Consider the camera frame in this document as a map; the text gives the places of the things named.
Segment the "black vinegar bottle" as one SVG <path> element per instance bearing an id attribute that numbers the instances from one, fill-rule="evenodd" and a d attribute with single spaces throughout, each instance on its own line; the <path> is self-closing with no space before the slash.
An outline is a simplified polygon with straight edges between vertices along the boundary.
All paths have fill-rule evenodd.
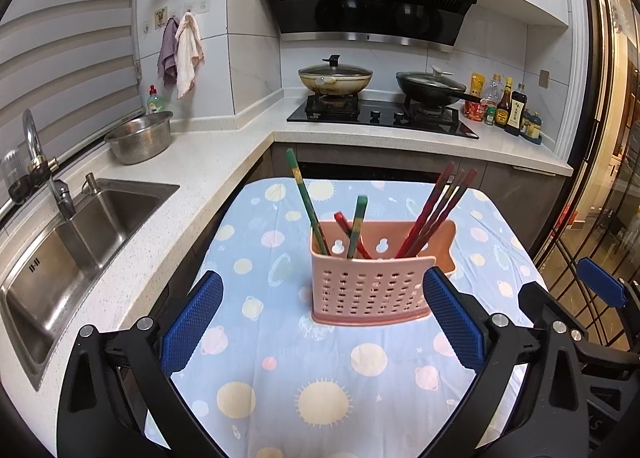
<path id="1" fill-rule="evenodd" d="M 507 133 L 518 137 L 521 133 L 522 117 L 527 104 L 525 85 L 519 84 L 518 88 L 511 94 L 511 109 L 504 130 Z"/>

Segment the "maroon chopstick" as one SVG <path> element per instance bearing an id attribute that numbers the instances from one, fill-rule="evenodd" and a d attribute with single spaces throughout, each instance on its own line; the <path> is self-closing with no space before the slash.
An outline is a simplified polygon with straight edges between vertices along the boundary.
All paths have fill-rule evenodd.
<path id="1" fill-rule="evenodd" d="M 460 201 L 465 191 L 469 189 L 476 176 L 476 169 L 469 171 L 461 169 L 458 172 L 456 178 L 447 186 L 446 191 L 443 191 L 442 195 L 440 195 L 435 204 L 435 209 L 428 216 L 422 230 L 420 230 L 420 234 L 407 251 L 407 257 L 414 257 L 423 249 L 439 226 L 446 220 L 452 209 L 456 207 L 456 204 Z"/>

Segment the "blue planet pattern tablecloth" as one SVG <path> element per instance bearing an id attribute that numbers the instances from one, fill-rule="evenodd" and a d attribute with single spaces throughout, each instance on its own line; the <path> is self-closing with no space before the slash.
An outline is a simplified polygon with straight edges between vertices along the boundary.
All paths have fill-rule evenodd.
<path id="1" fill-rule="evenodd" d="M 321 220 L 413 223 L 431 184 L 307 180 Z M 521 285 L 544 286 L 497 207 L 467 191 L 449 218 L 458 290 L 516 325 Z M 183 370 L 183 400 L 229 457 L 416 457 L 474 379 L 432 315 L 384 327 L 334 327 L 311 318 L 310 226 L 292 178 L 247 184 L 209 245 L 206 271 L 224 299 Z"/>

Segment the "white pink hanging towel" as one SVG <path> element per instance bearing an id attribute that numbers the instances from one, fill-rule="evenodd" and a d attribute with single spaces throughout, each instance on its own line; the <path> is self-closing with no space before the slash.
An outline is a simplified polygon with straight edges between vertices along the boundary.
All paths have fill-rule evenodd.
<path id="1" fill-rule="evenodd" d="M 196 69 L 204 60 L 204 50 L 198 21 L 191 12 L 186 12 L 175 33 L 177 99 L 181 100 L 194 86 Z"/>

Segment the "beige wok with lid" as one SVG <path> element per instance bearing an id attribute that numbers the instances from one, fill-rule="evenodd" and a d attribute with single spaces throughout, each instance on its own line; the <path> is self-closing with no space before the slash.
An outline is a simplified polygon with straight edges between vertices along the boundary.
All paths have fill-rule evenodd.
<path id="1" fill-rule="evenodd" d="M 332 54 L 321 65 L 308 66 L 298 71 L 303 85 L 317 96 L 350 96 L 367 88 L 373 77 L 372 70 L 343 64 L 340 55 Z"/>

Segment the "green chopstick in holder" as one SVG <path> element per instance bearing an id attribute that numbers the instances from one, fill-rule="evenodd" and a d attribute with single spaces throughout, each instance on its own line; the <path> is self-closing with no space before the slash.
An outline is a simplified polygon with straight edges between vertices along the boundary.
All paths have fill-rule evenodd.
<path id="1" fill-rule="evenodd" d="M 292 176 L 298 187 L 300 198 L 302 199 L 303 205 L 307 212 L 309 222 L 311 225 L 311 230 L 312 230 L 312 233 L 314 233 L 314 240 L 318 244 L 320 253 L 323 256 L 327 256 L 329 252 L 328 252 L 328 247 L 326 247 L 326 240 L 324 239 L 316 211 L 314 211 L 314 205 L 312 204 L 311 198 L 308 193 L 308 189 L 306 188 L 306 184 L 302 177 L 302 173 L 300 172 L 297 159 L 292 148 L 288 148 L 285 151 L 285 156 L 286 156 L 286 160 L 288 161 L 288 166 L 290 166 Z"/>

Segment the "green yellow chopstick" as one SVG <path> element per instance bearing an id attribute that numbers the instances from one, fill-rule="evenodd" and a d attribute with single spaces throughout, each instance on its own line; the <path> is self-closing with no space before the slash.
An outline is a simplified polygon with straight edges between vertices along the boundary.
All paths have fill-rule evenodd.
<path id="1" fill-rule="evenodd" d="M 360 245 L 360 232 L 363 223 L 364 216 L 366 215 L 368 205 L 368 197 L 366 195 L 359 195 L 357 197 L 356 208 L 354 218 L 352 219 L 352 233 L 349 236 L 349 245 L 347 249 L 347 259 L 352 259 L 356 256 L 358 247 Z"/>

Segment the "black gas cooktop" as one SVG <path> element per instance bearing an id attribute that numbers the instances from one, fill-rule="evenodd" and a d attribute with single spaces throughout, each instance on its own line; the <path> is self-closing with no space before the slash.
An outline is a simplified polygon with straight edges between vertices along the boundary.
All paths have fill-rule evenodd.
<path id="1" fill-rule="evenodd" d="M 441 106 L 430 110 L 409 98 L 390 102 L 347 96 L 327 101 L 308 96 L 306 102 L 288 116 L 288 122 L 344 123 L 442 133 L 472 140 L 480 138 L 460 119 L 457 108 Z"/>

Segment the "pink perforated utensil holder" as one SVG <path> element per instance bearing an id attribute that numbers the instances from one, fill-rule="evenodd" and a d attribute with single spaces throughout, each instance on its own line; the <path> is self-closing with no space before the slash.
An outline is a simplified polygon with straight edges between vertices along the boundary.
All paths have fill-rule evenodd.
<path id="1" fill-rule="evenodd" d="M 410 221 L 367 221 L 361 238 L 370 253 L 346 257 L 349 238 L 334 221 L 320 223 L 329 253 L 310 242 L 312 319 L 334 326 L 383 326 L 414 321 L 431 313 L 422 291 L 430 267 L 454 274 L 451 256 L 457 226 L 447 220 L 412 258 L 395 257 Z"/>

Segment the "yellow seasoning packet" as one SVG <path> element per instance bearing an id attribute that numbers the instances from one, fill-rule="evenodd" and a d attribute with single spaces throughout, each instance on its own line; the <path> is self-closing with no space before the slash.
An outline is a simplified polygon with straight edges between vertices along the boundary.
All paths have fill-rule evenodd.
<path id="1" fill-rule="evenodd" d="M 471 75 L 469 95 L 474 96 L 474 104 L 482 103 L 485 81 L 485 76 L 480 73 L 473 73 Z"/>

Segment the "stainless steel sink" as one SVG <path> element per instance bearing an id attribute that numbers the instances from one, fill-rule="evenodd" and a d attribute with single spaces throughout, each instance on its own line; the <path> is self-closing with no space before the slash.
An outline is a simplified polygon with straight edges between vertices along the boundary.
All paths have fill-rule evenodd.
<path id="1" fill-rule="evenodd" d="M 1 285 L 1 314 L 30 385 L 38 390 L 54 348 L 82 301 L 177 184 L 86 181 L 75 215 L 54 219 Z"/>

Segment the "stainless steel bowl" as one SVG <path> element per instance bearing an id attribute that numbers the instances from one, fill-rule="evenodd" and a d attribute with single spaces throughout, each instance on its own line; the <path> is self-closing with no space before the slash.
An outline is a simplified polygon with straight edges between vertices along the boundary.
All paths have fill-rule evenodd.
<path id="1" fill-rule="evenodd" d="M 123 165 L 137 165 L 164 152 L 171 142 L 171 112 L 131 119 L 105 136 L 105 142 Z"/>

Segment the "black frying pan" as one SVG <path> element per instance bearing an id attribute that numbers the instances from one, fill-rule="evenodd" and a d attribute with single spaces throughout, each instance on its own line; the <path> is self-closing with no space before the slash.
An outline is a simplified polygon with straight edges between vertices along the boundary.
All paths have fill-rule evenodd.
<path id="1" fill-rule="evenodd" d="M 480 103 L 479 96 L 466 92 L 466 87 L 449 77 L 449 73 L 433 67 L 430 72 L 398 72 L 396 81 L 406 101 L 427 107 L 444 107 L 459 100 Z"/>

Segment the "white window blind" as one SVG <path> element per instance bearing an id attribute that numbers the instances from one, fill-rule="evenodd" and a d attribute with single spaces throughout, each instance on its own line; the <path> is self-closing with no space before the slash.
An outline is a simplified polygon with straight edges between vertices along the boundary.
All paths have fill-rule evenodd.
<path id="1" fill-rule="evenodd" d="M 61 156 L 141 111 L 134 0 L 12 0 L 1 19 L 1 151 L 24 147 L 32 112 Z"/>

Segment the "red instant noodle cup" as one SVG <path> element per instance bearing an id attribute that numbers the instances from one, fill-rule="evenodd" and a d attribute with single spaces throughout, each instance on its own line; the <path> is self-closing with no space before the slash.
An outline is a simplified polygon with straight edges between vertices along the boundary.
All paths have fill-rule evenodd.
<path id="1" fill-rule="evenodd" d="M 463 115 L 465 118 L 481 122 L 484 120 L 487 110 L 487 104 L 484 102 L 465 101 Z"/>

